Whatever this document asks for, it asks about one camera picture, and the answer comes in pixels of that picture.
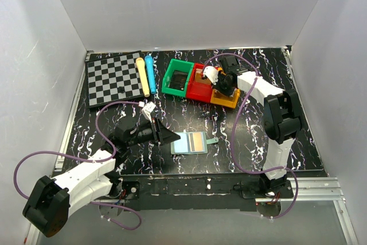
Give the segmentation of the mint green card holder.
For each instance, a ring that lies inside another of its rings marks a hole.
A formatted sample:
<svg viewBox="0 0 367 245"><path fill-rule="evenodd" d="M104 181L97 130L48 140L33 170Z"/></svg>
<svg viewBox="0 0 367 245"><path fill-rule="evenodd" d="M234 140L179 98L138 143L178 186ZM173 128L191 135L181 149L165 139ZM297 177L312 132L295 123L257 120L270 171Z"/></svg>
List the mint green card holder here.
<svg viewBox="0 0 367 245"><path fill-rule="evenodd" d="M179 140L170 144L171 155L195 155L206 154L208 145L218 143L217 137L207 139L206 132L180 132Z"/></svg>

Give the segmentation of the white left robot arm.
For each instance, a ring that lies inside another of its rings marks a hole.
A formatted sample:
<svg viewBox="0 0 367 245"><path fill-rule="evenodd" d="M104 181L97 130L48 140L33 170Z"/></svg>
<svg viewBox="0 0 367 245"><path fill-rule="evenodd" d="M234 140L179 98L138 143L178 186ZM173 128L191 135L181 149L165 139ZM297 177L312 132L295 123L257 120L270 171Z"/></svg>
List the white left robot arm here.
<svg viewBox="0 0 367 245"><path fill-rule="evenodd" d="M141 125L123 130L116 127L108 141L87 161L54 178L37 180L22 211L47 238L58 233L78 209L99 197L116 199L122 185L107 174L124 162L132 146L144 142L166 145L180 139L162 122L153 118Z"/></svg>

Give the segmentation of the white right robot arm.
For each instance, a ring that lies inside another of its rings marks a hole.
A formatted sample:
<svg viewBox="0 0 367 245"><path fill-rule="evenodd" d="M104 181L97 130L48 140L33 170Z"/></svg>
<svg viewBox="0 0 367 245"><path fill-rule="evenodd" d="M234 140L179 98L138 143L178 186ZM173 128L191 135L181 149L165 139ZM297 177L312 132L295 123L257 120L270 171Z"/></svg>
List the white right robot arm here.
<svg viewBox="0 0 367 245"><path fill-rule="evenodd" d="M215 89L228 96L236 88L263 106L263 127L268 137L266 160L259 176L260 193L274 197L287 181L287 161L296 136L304 126L302 107L296 90L283 90L264 80L256 67L242 68L242 57L234 53L216 55L221 68L212 78Z"/></svg>

